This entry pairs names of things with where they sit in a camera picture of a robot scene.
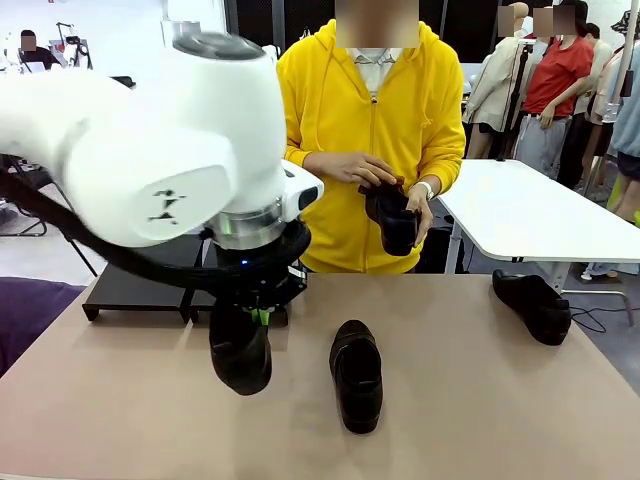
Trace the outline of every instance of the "loafer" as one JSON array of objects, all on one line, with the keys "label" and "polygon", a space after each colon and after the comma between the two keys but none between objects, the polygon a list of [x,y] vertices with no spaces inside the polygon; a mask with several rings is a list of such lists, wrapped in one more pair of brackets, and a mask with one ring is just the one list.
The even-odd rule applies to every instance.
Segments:
[{"label": "loafer", "polygon": [[329,367],[344,426],[352,433],[375,430],[382,409],[382,362],[367,326],[349,320],[336,334]]},{"label": "loafer", "polygon": [[538,275],[516,277],[493,272],[497,297],[524,320],[529,333],[545,345],[560,345],[571,327],[569,302]]},{"label": "loafer", "polygon": [[[220,330],[221,325],[214,318],[209,327],[213,369],[218,378],[237,394],[255,395],[271,380],[271,344],[267,327],[255,323],[250,313],[237,309],[214,309],[211,315],[221,313],[225,314],[225,330]],[[236,330],[229,327],[234,323]]]},{"label": "loafer", "polygon": [[367,216],[380,226],[382,247],[394,257],[406,257],[411,253],[418,236],[420,219],[407,210],[409,199],[398,185],[383,183],[371,189],[361,188],[366,197]]}]

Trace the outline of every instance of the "black cable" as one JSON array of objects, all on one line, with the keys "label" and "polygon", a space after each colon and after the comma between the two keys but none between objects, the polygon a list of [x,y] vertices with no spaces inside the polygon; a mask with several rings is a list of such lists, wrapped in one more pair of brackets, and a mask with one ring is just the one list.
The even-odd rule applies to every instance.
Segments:
[{"label": "black cable", "polygon": [[[586,328],[587,330],[591,330],[592,332],[595,332],[595,333],[607,333],[607,328],[602,323],[600,323],[600,321],[598,319],[596,319],[593,315],[591,315],[592,312],[599,311],[599,312],[617,313],[617,312],[626,312],[627,311],[626,308],[595,307],[595,308],[591,308],[589,310],[586,310],[586,309],[581,308],[581,307],[571,307],[571,308],[573,308],[574,310],[582,310],[579,313],[574,313],[573,314],[573,316],[572,316],[573,321],[576,322],[581,327]],[[640,307],[636,307],[636,308],[632,308],[631,309],[632,312],[635,312],[635,311],[638,311],[638,310],[640,310]],[[591,318],[591,320],[593,320],[600,327],[600,329],[596,330],[595,328],[590,327],[589,325],[585,325],[584,323],[576,320],[576,317],[579,316],[579,315],[588,315],[589,318]]]},{"label": "black cable", "polygon": [[[571,307],[571,308],[573,308],[575,310],[582,310],[582,312],[574,313],[571,316],[571,319],[574,322],[576,322],[578,325],[580,325],[582,328],[586,328],[587,330],[591,330],[592,332],[595,332],[595,333],[607,333],[607,328],[602,323],[600,323],[593,315],[591,315],[591,312],[589,312],[588,310],[585,310],[584,308],[580,308],[580,307]],[[582,323],[579,320],[576,320],[576,317],[578,315],[588,315],[591,318],[591,320],[593,320],[600,327],[600,329],[595,329],[593,327],[590,327],[589,325],[586,325],[586,324]]]},{"label": "black cable", "polygon": [[63,207],[23,181],[0,168],[0,188],[11,201],[38,218],[55,225],[69,237],[91,248],[109,263],[148,280],[179,288],[195,288],[211,292],[215,288],[234,288],[246,284],[250,277],[268,275],[274,268],[290,265],[297,260],[311,243],[311,233],[303,223],[292,222],[285,228],[287,248],[278,255],[263,254],[250,264],[218,266],[215,269],[180,267],[153,261],[128,248],[113,245],[96,236],[71,210]]}]

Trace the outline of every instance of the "logo on robot arm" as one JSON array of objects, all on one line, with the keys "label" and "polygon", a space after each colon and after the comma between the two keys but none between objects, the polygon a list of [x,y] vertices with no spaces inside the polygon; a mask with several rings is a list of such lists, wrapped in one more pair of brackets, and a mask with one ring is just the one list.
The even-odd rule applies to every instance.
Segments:
[{"label": "logo on robot arm", "polygon": [[177,225],[178,222],[176,218],[171,215],[169,212],[169,208],[174,205],[179,200],[183,198],[187,198],[184,195],[177,195],[173,190],[160,190],[153,194],[154,197],[164,197],[163,205],[162,205],[162,213],[156,215],[154,217],[149,217],[149,222],[153,222],[155,220],[169,220],[172,225]]}]

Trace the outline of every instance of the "purple fabric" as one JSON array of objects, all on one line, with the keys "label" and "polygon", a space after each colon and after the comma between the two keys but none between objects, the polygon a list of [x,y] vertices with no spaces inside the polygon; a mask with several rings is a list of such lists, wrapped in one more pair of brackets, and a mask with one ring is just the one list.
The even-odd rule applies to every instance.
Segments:
[{"label": "purple fabric", "polygon": [[82,290],[66,283],[0,277],[0,377]]}]

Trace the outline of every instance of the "zipper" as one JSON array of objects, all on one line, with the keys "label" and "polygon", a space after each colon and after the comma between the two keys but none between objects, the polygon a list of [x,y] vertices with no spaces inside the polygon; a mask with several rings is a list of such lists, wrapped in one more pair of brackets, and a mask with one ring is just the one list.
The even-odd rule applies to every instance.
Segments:
[{"label": "zipper", "polygon": [[[369,132],[369,154],[373,155],[373,138],[376,125],[376,106],[378,105],[378,97],[371,97],[371,130]],[[362,250],[362,265],[364,273],[367,273],[367,249],[369,248],[370,225],[367,218],[366,228],[364,232],[364,249]]]}]

